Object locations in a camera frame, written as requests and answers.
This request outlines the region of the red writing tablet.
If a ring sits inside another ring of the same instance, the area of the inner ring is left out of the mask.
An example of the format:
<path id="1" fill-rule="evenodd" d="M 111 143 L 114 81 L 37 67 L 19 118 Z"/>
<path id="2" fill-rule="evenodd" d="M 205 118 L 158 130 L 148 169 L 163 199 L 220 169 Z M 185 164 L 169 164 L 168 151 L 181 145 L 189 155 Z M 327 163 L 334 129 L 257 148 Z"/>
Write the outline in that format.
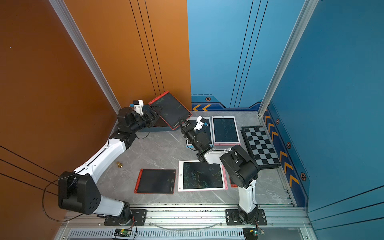
<path id="1" fill-rule="evenodd" d="M 160 117 L 172 130 L 180 126 L 180 118 L 188 120 L 192 116 L 192 113 L 169 91 L 150 101 L 149 105 L 158 110 Z"/>
<path id="2" fill-rule="evenodd" d="M 134 193 L 173 195 L 175 182 L 176 170 L 141 169 Z"/>
<path id="3" fill-rule="evenodd" d="M 231 177 L 230 177 L 230 184 L 231 184 L 232 188 L 237 188 L 238 187 Z"/>

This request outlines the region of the pink writing tablet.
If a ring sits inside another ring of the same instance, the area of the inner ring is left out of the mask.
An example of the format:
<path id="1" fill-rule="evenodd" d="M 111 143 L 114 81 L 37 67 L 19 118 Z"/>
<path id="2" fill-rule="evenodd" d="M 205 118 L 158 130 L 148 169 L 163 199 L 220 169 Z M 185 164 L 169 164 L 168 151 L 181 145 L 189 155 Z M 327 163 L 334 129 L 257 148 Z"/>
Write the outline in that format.
<path id="1" fill-rule="evenodd" d="M 220 164 L 179 161 L 178 191 L 200 192 L 227 190 L 226 170 Z"/>
<path id="2" fill-rule="evenodd" d="M 235 116 L 212 116 L 212 128 L 215 146 L 241 144 Z"/>

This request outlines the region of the teal storage box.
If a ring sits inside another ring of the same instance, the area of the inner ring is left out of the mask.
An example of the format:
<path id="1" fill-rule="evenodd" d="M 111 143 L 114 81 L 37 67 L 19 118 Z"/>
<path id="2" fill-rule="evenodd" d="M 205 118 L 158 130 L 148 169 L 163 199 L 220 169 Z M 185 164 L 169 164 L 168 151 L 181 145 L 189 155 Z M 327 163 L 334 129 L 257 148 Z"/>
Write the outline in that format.
<path id="1" fill-rule="evenodd" d="M 180 126 L 179 122 L 169 126 L 161 116 L 157 116 L 154 119 L 143 116 L 137 121 L 137 124 L 141 127 L 139 132 L 175 131 Z"/>

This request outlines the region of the light blue writing tablet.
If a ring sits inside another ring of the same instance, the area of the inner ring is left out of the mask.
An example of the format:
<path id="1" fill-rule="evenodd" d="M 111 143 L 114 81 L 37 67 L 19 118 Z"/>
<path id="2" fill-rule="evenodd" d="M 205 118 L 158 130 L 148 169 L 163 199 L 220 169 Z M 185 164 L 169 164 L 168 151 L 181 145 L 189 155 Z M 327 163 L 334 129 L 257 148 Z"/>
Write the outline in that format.
<path id="1" fill-rule="evenodd" d="M 188 119 L 188 121 L 194 126 L 194 128 L 196 127 L 196 125 L 198 123 L 197 119 L 198 119 L 198 117 L 191 117 Z M 205 123 L 200 130 L 198 130 L 198 129 L 195 130 L 196 135 L 198 135 L 199 133 L 206 133 L 208 138 L 210 139 L 210 147 L 213 148 L 211 118 L 210 117 L 202 117 L 202 119 L 205 120 Z"/>

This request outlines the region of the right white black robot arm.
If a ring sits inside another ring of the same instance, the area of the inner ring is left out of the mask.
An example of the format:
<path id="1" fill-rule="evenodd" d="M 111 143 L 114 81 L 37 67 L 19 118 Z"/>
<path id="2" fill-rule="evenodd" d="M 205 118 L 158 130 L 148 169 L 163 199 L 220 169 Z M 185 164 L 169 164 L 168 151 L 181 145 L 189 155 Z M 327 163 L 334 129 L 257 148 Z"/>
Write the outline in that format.
<path id="1" fill-rule="evenodd" d="M 179 125 L 183 137 L 190 141 L 197 151 L 198 160 L 201 163 L 222 165 L 238 186 L 240 223 L 256 224 L 261 211 L 256 202 L 255 185 L 260 171 L 256 161 L 240 145 L 221 151 L 213 150 L 207 134 L 197 133 L 198 127 L 194 127 L 188 120 L 179 118 Z"/>

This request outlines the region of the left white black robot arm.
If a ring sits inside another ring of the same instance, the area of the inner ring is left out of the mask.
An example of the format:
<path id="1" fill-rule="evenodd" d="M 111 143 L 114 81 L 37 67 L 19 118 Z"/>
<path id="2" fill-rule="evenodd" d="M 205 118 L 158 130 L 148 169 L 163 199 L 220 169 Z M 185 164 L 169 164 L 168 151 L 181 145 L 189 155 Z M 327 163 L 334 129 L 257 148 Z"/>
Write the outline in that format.
<path id="1" fill-rule="evenodd" d="M 63 210 L 113 219 L 119 225 L 133 220 L 128 202 L 103 196 L 97 182 L 104 171 L 137 139 L 136 133 L 151 128 L 159 119 L 160 107 L 126 107 L 119 110 L 118 124 L 104 147 L 73 172 L 58 179 L 58 205 Z"/>

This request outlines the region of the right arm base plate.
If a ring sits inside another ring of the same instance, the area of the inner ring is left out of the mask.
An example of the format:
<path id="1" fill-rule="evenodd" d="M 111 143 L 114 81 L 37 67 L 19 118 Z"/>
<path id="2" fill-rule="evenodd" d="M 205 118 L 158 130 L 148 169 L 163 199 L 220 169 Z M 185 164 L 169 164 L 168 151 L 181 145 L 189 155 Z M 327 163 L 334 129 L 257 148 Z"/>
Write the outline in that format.
<path id="1" fill-rule="evenodd" d="M 255 208 L 251 213 L 246 213 L 241 209 L 225 210 L 226 223 L 228 226 L 239 225 L 258 225 L 266 226 L 268 224 L 265 211 Z"/>

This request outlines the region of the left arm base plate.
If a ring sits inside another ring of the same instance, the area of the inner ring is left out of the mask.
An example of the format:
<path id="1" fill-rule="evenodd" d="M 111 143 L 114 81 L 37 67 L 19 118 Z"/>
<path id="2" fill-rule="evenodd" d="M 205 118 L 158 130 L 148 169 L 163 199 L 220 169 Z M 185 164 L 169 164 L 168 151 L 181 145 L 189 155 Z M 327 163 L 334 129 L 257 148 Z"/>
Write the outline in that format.
<path id="1" fill-rule="evenodd" d="M 144 226 L 147 216 L 145 209 L 130 209 L 123 211 L 120 216 L 107 216 L 104 226 Z"/>

